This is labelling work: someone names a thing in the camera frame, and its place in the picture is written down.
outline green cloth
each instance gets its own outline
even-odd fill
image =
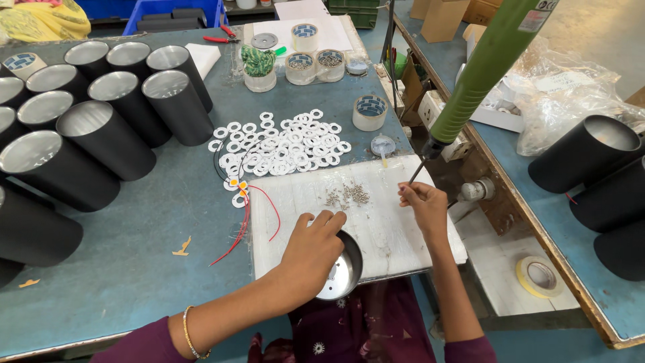
[[[259,50],[248,45],[242,46],[242,61],[246,66],[244,69],[251,77],[264,77],[275,64],[275,52],[273,50]]]

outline gold bangle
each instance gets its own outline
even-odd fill
[[[190,306],[188,306],[188,307],[186,308],[186,310],[184,310],[184,334],[186,335],[186,341],[188,342],[188,346],[190,347],[190,350],[191,350],[191,351],[193,352],[193,354],[195,355],[195,358],[197,358],[197,359],[206,359],[206,358],[208,358],[208,356],[210,355],[210,351],[211,351],[211,349],[209,349],[209,350],[206,352],[206,355],[202,357],[202,356],[200,356],[200,355],[199,355],[199,353],[198,353],[198,352],[195,350],[195,348],[193,347],[193,344],[190,342],[190,338],[188,338],[188,326],[186,325],[186,316],[188,316],[188,310],[190,310],[190,308],[191,308],[191,307],[194,307],[194,306],[193,306],[193,305],[190,305]]]

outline hand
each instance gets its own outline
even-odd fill
[[[408,182],[399,183],[401,207],[409,205],[414,209],[414,217],[421,232],[428,236],[448,234],[448,196],[432,185]]]
[[[318,295],[324,287],[334,262],[345,245],[336,233],[347,221],[347,215],[322,211],[300,215],[278,266],[293,287],[294,308]]]

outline yellow fabric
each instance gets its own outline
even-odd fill
[[[74,0],[60,6],[50,3],[21,3],[0,11],[0,31],[21,41],[84,39],[92,27]]]

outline red handled pliers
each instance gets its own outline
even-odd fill
[[[237,39],[235,37],[235,33],[233,33],[229,28],[226,28],[223,24],[219,26],[228,34],[228,39],[227,38],[215,38],[215,37],[204,37],[204,40],[206,41],[213,41],[215,43],[237,43],[240,41],[240,39]]]

